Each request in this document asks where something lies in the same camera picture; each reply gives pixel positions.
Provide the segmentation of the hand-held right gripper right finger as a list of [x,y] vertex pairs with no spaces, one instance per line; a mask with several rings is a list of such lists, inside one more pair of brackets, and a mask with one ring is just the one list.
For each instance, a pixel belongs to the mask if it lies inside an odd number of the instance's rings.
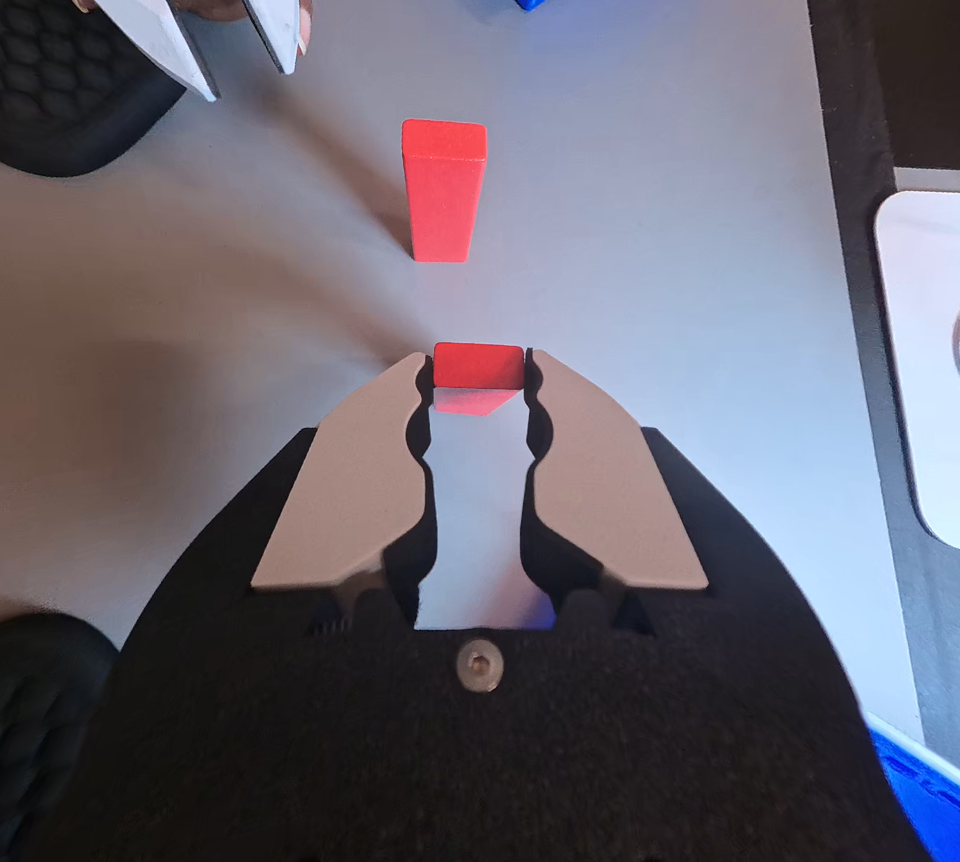
[[522,567],[546,593],[702,592],[709,581],[640,423],[543,350],[525,359]]

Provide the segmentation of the black wrist rest pad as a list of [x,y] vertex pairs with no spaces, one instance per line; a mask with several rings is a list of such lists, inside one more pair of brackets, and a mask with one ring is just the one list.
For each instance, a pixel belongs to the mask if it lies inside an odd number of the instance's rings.
[[1,162],[52,178],[134,146],[186,93],[99,10],[1,0]]
[[1,624],[1,859],[21,860],[59,802],[119,656],[75,616]]

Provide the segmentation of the red wooden block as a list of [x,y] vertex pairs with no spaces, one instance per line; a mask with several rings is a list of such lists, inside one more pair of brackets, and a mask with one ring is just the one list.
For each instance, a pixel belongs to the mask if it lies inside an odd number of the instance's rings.
[[487,128],[410,118],[401,135],[414,260],[468,261],[486,170]]
[[486,417],[524,388],[520,346],[438,342],[433,352],[438,413]]

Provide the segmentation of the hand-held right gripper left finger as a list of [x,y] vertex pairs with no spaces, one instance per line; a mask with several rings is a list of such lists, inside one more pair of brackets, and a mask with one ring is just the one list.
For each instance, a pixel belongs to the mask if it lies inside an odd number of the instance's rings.
[[414,352],[318,423],[254,590],[335,590],[380,571],[396,596],[419,595],[436,561],[432,397],[432,360]]

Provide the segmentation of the white document stand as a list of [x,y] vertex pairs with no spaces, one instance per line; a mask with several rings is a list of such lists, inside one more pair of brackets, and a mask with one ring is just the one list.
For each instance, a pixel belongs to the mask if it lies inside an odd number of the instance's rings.
[[890,196],[874,239],[918,518],[958,548],[958,193]]

